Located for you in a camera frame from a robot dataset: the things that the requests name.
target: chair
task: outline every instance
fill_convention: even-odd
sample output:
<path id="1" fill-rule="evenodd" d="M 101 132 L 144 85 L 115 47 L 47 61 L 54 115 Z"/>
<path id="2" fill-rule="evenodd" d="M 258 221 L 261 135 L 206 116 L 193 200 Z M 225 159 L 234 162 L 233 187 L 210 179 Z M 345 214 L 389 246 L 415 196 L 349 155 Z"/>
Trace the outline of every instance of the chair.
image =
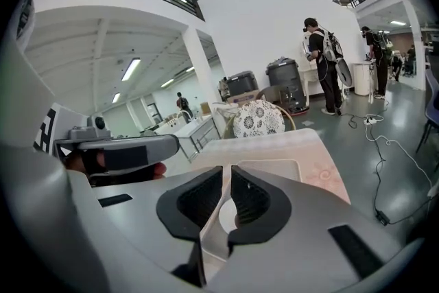
<path id="1" fill-rule="evenodd" d="M 433 71 L 431 69 L 425 70 L 425 77 L 427 78 L 427 82 L 431 88 L 431 99 L 428 102 L 428 105 L 425 109 L 425 116 L 427 118 L 427 123 L 424 127 L 424 133 L 422 138 L 419 141 L 418 148 L 416 149 L 416 153 L 419 151 L 420 146 L 425 143 L 430 135 L 431 127 L 436 129 L 439 128 L 439 110 L 434 107 L 434 101 L 438 97 L 439 94 L 439 83 L 437 79 L 433 76 Z M 439 168 L 439 163 L 436 165 L 434 171 Z"/>

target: ceiling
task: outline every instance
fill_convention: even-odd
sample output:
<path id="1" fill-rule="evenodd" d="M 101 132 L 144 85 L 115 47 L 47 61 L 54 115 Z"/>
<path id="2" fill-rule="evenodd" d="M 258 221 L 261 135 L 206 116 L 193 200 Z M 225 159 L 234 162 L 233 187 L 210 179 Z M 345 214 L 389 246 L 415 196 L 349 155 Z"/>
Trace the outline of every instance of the ceiling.
<path id="1" fill-rule="evenodd" d="M 180 33 L 109 18 L 45 24 L 37 14 L 26 55 L 57 102 L 90 115 L 111 107 L 115 93 L 121 93 L 119 102 L 147 95 L 191 67 Z M 217 58 L 213 43 L 201 41 L 208 58 Z M 133 58 L 141 63 L 122 82 Z"/>
<path id="2" fill-rule="evenodd" d="M 410 0 L 415 8 L 421 27 L 437 27 L 438 16 L 428 0 Z M 390 21 L 400 21 L 406 26 L 393 25 Z M 372 30 L 390 31 L 391 33 L 410 32 L 410 22 L 402 2 L 375 12 L 358 20 L 360 27 L 368 26 Z"/>

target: white column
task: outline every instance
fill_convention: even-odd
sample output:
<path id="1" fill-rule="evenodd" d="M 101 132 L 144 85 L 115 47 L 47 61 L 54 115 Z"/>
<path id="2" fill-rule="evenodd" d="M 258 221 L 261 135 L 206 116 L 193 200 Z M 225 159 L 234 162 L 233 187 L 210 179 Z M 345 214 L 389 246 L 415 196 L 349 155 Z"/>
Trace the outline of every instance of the white column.
<path id="1" fill-rule="evenodd" d="M 198 82 L 200 83 L 204 96 L 207 98 L 207 103 L 211 108 L 215 124 L 219 133 L 223 133 L 226 128 L 226 123 L 220 114 L 214 113 L 215 104 L 213 104 L 214 102 L 221 102 L 221 97 L 216 87 L 218 82 L 214 82 L 213 80 L 211 67 L 207 61 L 197 30 L 193 27 L 189 27 L 183 32 L 182 37 L 187 52 L 189 53 L 189 57 L 191 58 L 192 65 L 195 67 Z"/>
<path id="2" fill-rule="evenodd" d="M 154 119 L 152 118 L 150 112 L 148 111 L 148 105 L 146 104 L 145 98 L 144 98 L 144 97 L 141 97 L 141 98 L 140 98 L 140 102 L 142 103 L 142 106 L 143 106 L 143 108 L 144 108 L 145 111 L 146 111 L 146 115 L 148 115 L 148 118 L 149 118 L 150 121 L 151 121 L 151 126 L 154 126 L 154 125 L 156 124 L 156 122 L 154 121 Z"/>
<path id="3" fill-rule="evenodd" d="M 128 109 L 128 112 L 130 113 L 130 116 L 136 125 L 137 129 L 140 131 L 143 131 L 143 126 L 139 120 L 139 118 L 136 115 L 136 112 L 134 111 L 134 108 L 132 107 L 131 102 L 126 102 L 126 108 Z"/>
<path id="4" fill-rule="evenodd" d="M 414 50 L 416 52 L 416 86 L 425 90 L 425 50 L 421 39 L 420 25 L 416 11 L 410 0 L 403 0 L 405 11 L 412 26 Z"/>

